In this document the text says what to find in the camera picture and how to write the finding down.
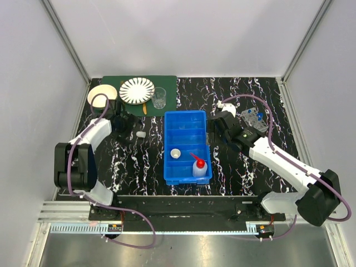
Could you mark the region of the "white cap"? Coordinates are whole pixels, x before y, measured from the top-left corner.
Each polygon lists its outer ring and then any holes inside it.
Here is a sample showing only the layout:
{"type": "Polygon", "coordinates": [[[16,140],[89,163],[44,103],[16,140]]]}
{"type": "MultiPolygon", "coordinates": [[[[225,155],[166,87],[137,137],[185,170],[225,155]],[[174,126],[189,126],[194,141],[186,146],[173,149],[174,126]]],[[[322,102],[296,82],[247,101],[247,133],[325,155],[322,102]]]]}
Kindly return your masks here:
{"type": "Polygon", "coordinates": [[[137,131],[137,132],[136,132],[136,136],[137,136],[138,138],[144,139],[144,138],[146,137],[146,132],[137,131]]]}

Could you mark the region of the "blue compartment bin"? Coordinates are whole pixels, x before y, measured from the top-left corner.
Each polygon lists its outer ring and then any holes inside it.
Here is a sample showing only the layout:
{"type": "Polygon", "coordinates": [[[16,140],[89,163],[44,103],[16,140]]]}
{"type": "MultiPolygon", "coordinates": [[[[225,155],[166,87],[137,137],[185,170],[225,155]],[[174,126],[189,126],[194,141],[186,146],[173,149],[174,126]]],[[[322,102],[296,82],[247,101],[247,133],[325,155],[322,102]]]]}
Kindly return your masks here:
{"type": "Polygon", "coordinates": [[[164,179],[167,185],[207,185],[212,178],[210,147],[207,144],[207,118],[202,110],[167,111],[164,117],[164,179]],[[181,156],[175,160],[172,149],[179,149],[181,156]],[[193,177],[195,154],[207,163],[206,176],[193,177]]]}

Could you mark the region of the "clear tube rack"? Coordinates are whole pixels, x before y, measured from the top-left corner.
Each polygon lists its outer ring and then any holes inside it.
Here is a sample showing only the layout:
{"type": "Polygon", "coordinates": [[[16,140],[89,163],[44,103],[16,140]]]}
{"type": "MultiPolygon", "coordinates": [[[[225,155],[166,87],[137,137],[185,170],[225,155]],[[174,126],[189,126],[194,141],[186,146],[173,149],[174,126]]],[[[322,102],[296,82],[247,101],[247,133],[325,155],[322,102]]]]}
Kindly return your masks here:
{"type": "Polygon", "coordinates": [[[263,120],[263,117],[261,121],[258,121],[257,113],[259,112],[256,110],[256,108],[250,108],[241,113],[241,118],[247,126],[251,126],[260,132],[266,132],[269,126],[263,120]]]}

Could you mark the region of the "squeeze bottle red cap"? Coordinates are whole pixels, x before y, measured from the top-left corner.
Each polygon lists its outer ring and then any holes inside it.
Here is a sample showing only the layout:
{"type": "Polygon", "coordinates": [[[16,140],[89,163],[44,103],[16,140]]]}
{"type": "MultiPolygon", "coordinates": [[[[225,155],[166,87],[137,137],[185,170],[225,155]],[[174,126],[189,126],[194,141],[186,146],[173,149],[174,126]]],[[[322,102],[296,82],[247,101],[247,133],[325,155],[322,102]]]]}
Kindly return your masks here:
{"type": "Polygon", "coordinates": [[[195,162],[192,167],[193,177],[197,177],[197,178],[205,177],[207,172],[207,163],[205,162],[205,160],[199,158],[192,152],[190,153],[190,155],[195,159],[195,162]]]}

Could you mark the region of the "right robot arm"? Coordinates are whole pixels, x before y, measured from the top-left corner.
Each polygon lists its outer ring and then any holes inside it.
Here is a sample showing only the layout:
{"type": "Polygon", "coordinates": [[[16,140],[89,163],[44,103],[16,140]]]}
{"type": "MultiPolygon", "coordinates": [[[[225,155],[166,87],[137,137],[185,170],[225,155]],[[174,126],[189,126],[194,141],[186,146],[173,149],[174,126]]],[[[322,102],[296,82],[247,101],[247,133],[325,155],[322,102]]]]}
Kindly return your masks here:
{"type": "Polygon", "coordinates": [[[340,204],[338,175],[328,169],[319,171],[275,146],[254,127],[242,128],[229,111],[222,111],[207,121],[209,138],[226,144],[232,150],[249,157],[286,180],[294,193],[267,192],[259,196],[253,215],[266,220],[272,214],[300,215],[305,221],[322,226],[340,204]]]}

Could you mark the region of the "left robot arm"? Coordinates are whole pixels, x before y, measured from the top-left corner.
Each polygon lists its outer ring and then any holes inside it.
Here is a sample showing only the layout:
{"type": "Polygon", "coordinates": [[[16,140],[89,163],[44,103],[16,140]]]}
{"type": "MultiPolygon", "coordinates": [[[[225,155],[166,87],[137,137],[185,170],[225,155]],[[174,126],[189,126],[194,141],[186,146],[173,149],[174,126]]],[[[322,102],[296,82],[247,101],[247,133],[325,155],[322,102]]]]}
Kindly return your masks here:
{"type": "Polygon", "coordinates": [[[55,146],[54,183],[72,196],[102,205],[101,214],[114,220],[120,207],[112,202],[113,192],[98,179],[95,152],[108,136],[123,146],[129,145],[128,138],[140,119],[128,113],[121,100],[106,101],[103,108],[92,106],[91,111],[93,119],[78,136],[55,146]]]}

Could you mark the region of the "gold knife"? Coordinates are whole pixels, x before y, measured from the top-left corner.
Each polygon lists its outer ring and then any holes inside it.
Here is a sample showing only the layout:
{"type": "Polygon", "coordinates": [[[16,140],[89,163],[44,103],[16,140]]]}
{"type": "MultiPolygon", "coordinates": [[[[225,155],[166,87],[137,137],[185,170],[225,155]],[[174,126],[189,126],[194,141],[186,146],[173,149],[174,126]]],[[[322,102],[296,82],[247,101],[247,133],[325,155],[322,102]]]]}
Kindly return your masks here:
{"type": "Polygon", "coordinates": [[[142,110],[143,110],[144,115],[147,115],[147,106],[146,106],[146,103],[143,103],[143,105],[142,105],[142,110]]]}

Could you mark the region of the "white ceramic bowl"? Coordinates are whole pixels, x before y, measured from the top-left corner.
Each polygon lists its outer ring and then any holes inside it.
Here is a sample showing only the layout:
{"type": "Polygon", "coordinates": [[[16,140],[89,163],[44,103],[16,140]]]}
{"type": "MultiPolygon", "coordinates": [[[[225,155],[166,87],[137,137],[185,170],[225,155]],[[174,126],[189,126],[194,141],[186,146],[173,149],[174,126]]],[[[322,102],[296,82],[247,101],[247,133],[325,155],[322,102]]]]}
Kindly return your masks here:
{"type": "Polygon", "coordinates": [[[106,101],[117,99],[117,89],[111,85],[98,85],[87,95],[87,102],[93,108],[105,108],[106,101]]]}

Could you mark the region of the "striped white plate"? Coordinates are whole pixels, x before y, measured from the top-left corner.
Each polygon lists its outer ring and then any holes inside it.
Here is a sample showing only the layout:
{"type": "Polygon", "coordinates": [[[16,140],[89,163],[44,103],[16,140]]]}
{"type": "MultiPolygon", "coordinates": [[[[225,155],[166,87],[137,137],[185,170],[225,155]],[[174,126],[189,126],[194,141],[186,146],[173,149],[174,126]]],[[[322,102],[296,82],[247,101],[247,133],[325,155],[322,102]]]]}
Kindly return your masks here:
{"type": "Polygon", "coordinates": [[[120,99],[129,105],[140,105],[154,95],[155,86],[144,77],[135,77],[125,81],[119,89],[120,99]]]}

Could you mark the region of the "clear drinking glass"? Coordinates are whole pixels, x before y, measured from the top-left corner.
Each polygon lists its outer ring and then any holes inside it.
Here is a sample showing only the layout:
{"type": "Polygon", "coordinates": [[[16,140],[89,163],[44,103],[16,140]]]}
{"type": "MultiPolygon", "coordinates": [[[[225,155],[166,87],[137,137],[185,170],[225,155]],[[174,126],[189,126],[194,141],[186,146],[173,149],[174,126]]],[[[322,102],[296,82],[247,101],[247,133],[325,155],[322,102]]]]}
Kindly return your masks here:
{"type": "Polygon", "coordinates": [[[163,109],[166,106],[166,90],[162,87],[156,87],[151,99],[154,108],[163,109]]]}

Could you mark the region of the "small white crucible cup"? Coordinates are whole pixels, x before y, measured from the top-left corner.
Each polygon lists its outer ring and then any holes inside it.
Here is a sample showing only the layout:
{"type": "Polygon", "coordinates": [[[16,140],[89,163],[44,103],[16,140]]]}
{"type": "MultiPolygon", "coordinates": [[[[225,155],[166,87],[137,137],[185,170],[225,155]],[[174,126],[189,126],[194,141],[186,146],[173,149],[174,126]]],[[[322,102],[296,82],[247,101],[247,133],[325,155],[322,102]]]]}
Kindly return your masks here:
{"type": "Polygon", "coordinates": [[[177,160],[177,159],[179,159],[180,156],[181,156],[181,151],[180,151],[179,149],[172,149],[172,150],[170,151],[170,156],[171,156],[173,159],[177,160]]]}

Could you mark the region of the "green placemat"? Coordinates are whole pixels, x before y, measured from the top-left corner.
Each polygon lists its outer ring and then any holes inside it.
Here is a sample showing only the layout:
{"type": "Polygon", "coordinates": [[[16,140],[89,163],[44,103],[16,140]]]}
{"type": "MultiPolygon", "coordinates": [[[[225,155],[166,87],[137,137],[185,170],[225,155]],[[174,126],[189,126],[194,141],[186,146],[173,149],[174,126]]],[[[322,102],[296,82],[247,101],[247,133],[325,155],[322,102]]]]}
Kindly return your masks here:
{"type": "Polygon", "coordinates": [[[99,85],[108,84],[113,86],[117,91],[119,91],[121,85],[120,81],[127,81],[135,77],[144,77],[153,82],[155,87],[162,87],[166,90],[166,106],[163,109],[154,108],[152,101],[149,100],[146,104],[147,115],[144,115],[142,110],[142,104],[140,105],[129,105],[125,104],[125,110],[137,117],[162,117],[166,111],[175,111],[177,106],[177,77],[176,76],[103,76],[99,85]]]}

